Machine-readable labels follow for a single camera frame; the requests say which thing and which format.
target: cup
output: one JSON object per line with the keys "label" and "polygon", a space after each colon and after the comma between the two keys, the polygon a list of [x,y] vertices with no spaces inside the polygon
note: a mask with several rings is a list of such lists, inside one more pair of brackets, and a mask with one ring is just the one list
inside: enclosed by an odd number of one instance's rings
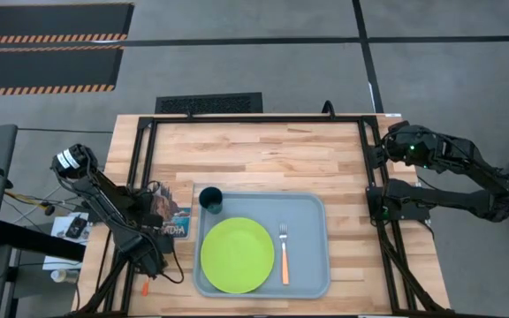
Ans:
{"label": "cup", "polygon": [[221,190],[210,186],[200,193],[200,205],[211,214],[218,214],[223,209],[223,194]]}

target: green plate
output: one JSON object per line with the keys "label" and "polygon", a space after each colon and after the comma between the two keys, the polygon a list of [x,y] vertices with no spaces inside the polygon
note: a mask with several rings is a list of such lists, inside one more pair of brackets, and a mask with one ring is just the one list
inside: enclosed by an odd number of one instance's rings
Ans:
{"label": "green plate", "polygon": [[222,292],[254,290],[270,275],[272,265],[272,238],[260,224],[244,217],[214,226],[201,246],[201,268]]}

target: black mat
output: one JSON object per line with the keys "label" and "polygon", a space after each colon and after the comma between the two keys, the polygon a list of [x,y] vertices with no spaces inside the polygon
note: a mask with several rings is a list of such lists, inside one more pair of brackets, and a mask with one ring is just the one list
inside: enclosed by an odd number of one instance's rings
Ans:
{"label": "black mat", "polygon": [[109,92],[123,48],[0,49],[0,95]]}
{"label": "black mat", "polygon": [[156,114],[263,113],[262,93],[189,95],[156,98]]}
{"label": "black mat", "polygon": [[0,6],[0,43],[124,40],[133,4]]}

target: gray tray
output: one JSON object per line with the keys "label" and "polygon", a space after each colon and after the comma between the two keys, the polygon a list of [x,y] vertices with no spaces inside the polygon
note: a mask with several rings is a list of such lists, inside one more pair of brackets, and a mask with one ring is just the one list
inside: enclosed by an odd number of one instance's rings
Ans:
{"label": "gray tray", "polygon": [[[224,193],[223,210],[212,215],[200,206],[194,254],[194,284],[208,297],[316,299],[330,285],[325,209],[311,193]],[[274,267],[256,290],[244,294],[219,291],[201,269],[201,244],[209,230],[231,217],[247,217],[262,225],[274,242]],[[282,247],[278,225],[288,225],[287,253],[290,285],[282,285]]]}

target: black metal frame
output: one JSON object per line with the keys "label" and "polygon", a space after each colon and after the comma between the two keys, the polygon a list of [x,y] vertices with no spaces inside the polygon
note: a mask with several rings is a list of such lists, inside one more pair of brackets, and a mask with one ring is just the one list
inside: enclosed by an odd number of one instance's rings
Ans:
{"label": "black metal frame", "polygon": [[[332,104],[327,101],[323,105],[323,114],[327,115],[315,115],[315,116],[272,116],[267,114],[265,116],[253,116],[253,115],[245,115],[245,116],[218,116],[218,115],[209,115],[209,116],[193,116],[188,114],[187,116],[181,117],[140,117],[139,123],[137,127],[137,133],[135,137],[134,147],[133,147],[133,157],[131,159],[131,166],[129,168],[129,176],[127,178],[128,186],[133,186],[136,179],[137,165],[139,161],[139,153],[142,147],[142,139],[144,136],[144,132],[149,130],[148,135],[148,143],[147,150],[145,154],[144,168],[142,173],[141,187],[146,186],[150,179],[150,171],[152,166],[152,158],[154,153],[154,145],[156,142],[156,132],[157,127],[160,124],[183,124],[183,123],[355,123],[359,128],[359,135],[361,136],[361,144],[362,144],[362,152],[363,152],[363,160],[367,170],[368,176],[368,186],[375,186],[375,175],[374,169],[368,158],[368,139],[367,139],[367,131],[366,125],[368,125],[373,133],[373,138],[375,143],[380,142],[380,132],[378,131],[378,122],[376,116],[344,116],[337,115],[335,110],[333,109]],[[386,165],[381,166],[381,175],[383,182],[388,180],[388,170]],[[406,251],[404,248],[404,243],[402,239],[401,230],[399,228],[399,221],[391,221],[391,227],[393,231],[393,237],[395,242],[395,254],[392,256],[384,250],[383,244],[385,242],[382,241],[383,238],[388,238],[388,234],[386,232],[385,226],[383,223],[378,223],[376,225],[380,247],[382,251],[382,260],[384,266],[384,275],[386,277],[387,289],[389,294],[389,299],[391,303],[391,310],[394,314],[401,312],[399,308],[398,294],[396,291],[396,282],[394,279],[392,266],[391,266],[391,257],[396,257],[398,261],[398,268],[404,267],[407,269],[407,261],[406,261]],[[123,290],[123,298],[121,299],[121,308],[122,312],[128,313],[129,304],[131,299],[131,291],[134,279],[134,267],[129,266],[127,270],[127,274],[125,277],[124,290]],[[406,302],[407,308],[414,313],[417,309],[415,304],[415,297],[412,286],[410,286],[407,280],[404,280],[405,292],[406,292]],[[104,311],[112,310],[113,303],[113,294],[112,291],[105,302]]]}

